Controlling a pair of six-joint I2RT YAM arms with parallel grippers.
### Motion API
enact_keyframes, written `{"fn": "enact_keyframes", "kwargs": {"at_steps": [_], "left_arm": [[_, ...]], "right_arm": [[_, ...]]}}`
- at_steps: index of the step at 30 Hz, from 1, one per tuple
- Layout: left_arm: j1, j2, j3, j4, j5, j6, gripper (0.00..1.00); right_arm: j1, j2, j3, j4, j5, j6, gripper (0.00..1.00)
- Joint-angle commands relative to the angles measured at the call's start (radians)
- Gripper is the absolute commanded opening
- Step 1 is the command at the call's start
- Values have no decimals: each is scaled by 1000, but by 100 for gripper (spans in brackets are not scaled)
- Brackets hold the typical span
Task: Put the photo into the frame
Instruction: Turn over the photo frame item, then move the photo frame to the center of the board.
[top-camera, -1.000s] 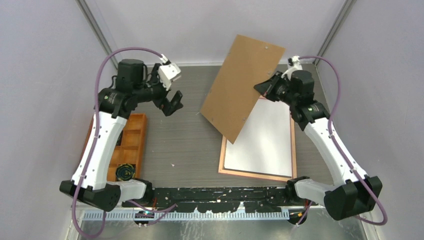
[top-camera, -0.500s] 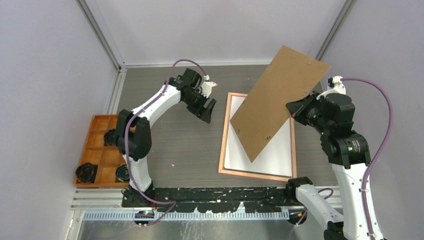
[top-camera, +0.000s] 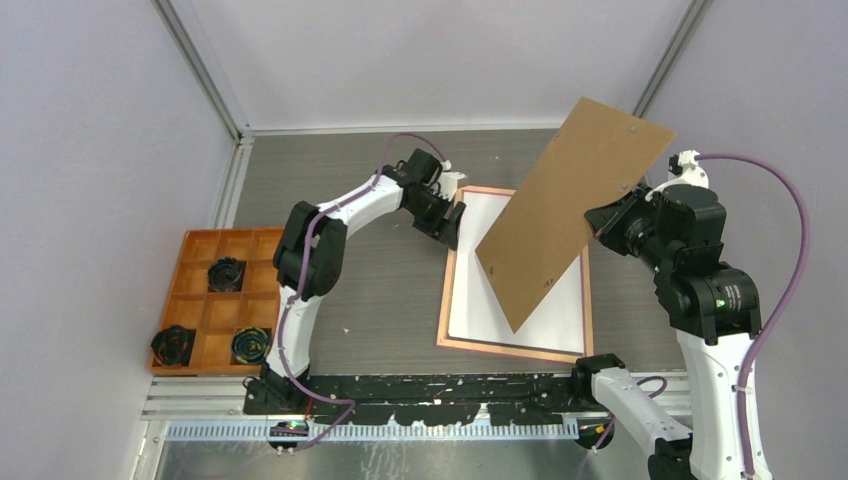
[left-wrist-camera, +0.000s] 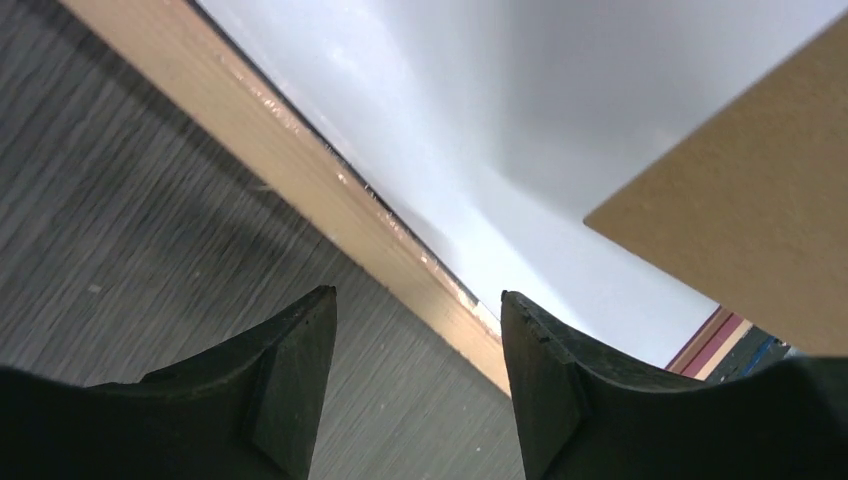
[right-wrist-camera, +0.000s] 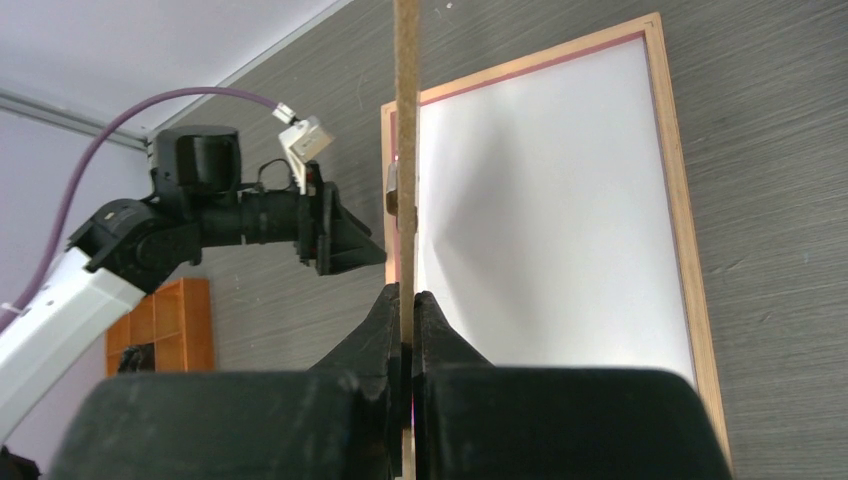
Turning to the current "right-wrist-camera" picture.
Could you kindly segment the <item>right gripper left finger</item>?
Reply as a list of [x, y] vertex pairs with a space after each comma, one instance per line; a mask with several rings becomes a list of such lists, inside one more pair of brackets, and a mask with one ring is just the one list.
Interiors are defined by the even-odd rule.
[[131, 373], [101, 382], [54, 479], [392, 479], [402, 473], [398, 287], [300, 371]]

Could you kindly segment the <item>brown frame backing board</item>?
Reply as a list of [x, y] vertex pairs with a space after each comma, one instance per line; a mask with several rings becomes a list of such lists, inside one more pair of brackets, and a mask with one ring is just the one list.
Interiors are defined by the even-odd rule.
[[418, 152], [420, 3], [394, 3], [397, 229], [399, 234], [399, 327], [401, 339], [401, 427], [403, 477], [414, 479], [415, 447], [412, 408], [414, 339], [416, 159]]

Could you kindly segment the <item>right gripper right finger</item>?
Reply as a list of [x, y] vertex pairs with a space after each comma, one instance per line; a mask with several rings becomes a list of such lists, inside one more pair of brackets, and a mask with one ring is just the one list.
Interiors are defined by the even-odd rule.
[[680, 376], [496, 366], [415, 298], [412, 395], [421, 479], [728, 479], [707, 412]]

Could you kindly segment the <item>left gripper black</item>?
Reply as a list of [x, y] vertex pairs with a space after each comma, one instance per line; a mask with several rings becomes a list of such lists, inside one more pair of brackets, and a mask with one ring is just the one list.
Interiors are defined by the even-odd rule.
[[232, 127], [189, 126], [160, 132], [153, 141], [151, 175], [166, 224], [146, 236], [157, 265], [197, 264], [205, 248], [291, 242], [300, 261], [321, 276], [383, 265], [386, 252], [371, 230], [341, 203], [314, 161], [305, 186], [269, 189], [242, 180], [239, 134]]

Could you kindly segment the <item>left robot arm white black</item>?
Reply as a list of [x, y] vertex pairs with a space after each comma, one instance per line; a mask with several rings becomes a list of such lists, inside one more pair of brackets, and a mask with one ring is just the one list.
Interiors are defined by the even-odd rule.
[[154, 140], [153, 191], [104, 204], [68, 239], [1, 334], [1, 434], [8, 437], [90, 345], [182, 264], [212, 247], [290, 242], [320, 275], [380, 265], [386, 252], [323, 179], [331, 138], [314, 119], [279, 135], [290, 183], [241, 178], [236, 129], [184, 126]]

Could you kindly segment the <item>pink wooden picture frame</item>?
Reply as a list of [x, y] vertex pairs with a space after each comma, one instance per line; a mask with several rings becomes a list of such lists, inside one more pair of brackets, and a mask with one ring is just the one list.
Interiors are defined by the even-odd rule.
[[[722, 449], [729, 446], [726, 421], [712, 333], [699, 260], [694, 218], [685, 171], [682, 142], [673, 98], [669, 62], [667, 58], [662, 20], [659, 14], [650, 13], [595, 33], [541, 50], [468, 76], [435, 86], [419, 94], [418, 152], [416, 159], [416, 209], [415, 235], [415, 293], [422, 290], [417, 285], [418, 252], [418, 185], [420, 111], [425, 105], [447, 99], [473, 89], [488, 86], [557, 63], [596, 53], [634, 39], [642, 39], [646, 46], [649, 80], [653, 95], [655, 120], [669, 200], [672, 232], [678, 262], [685, 318], [688, 328], [694, 377], [686, 380], [699, 394], [711, 420], [713, 430]], [[385, 237], [388, 248], [386, 279], [399, 283], [399, 234], [397, 229], [397, 152], [396, 104], [387, 103], [381, 109], [382, 157], [384, 184], [387, 190]]]

